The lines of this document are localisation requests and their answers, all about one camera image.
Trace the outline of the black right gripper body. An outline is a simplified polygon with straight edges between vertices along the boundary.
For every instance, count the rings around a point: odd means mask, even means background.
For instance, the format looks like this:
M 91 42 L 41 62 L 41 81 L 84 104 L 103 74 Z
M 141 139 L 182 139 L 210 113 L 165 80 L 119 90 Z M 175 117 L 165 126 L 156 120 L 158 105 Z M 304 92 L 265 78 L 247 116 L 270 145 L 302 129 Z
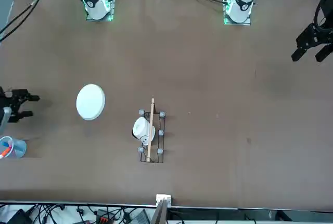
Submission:
M 9 117 L 13 112 L 20 112 L 19 109 L 23 103 L 17 102 L 17 96 L 25 94 L 29 94 L 28 90 L 12 90 L 11 96 L 7 96 L 1 88 L 1 123 L 16 123 L 9 122 Z

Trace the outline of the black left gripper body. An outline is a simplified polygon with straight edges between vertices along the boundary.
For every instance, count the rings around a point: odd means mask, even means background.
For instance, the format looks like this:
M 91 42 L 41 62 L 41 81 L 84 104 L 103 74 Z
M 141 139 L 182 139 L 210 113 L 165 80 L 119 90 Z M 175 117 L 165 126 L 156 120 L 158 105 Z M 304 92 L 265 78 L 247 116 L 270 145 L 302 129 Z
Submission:
M 310 23 L 296 38 L 297 49 L 309 49 L 332 43 L 332 28 L 322 28 Z

